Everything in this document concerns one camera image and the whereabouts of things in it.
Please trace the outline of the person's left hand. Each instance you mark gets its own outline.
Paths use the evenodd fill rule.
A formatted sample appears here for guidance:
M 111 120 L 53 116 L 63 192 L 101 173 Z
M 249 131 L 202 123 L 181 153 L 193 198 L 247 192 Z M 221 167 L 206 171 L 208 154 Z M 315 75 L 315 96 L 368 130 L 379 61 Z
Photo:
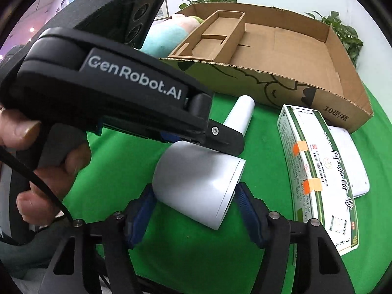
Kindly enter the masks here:
M 38 138 L 40 122 L 27 119 L 17 110 L 1 108 L 1 145 L 17 151 L 28 149 Z M 92 153 L 87 142 L 68 153 L 59 166 L 38 168 L 40 177 L 52 192 L 63 200 L 70 192 L 77 175 L 87 167 Z M 60 212 L 57 207 L 34 183 L 21 192 L 16 200 L 17 209 L 25 222 L 38 226 L 52 223 Z

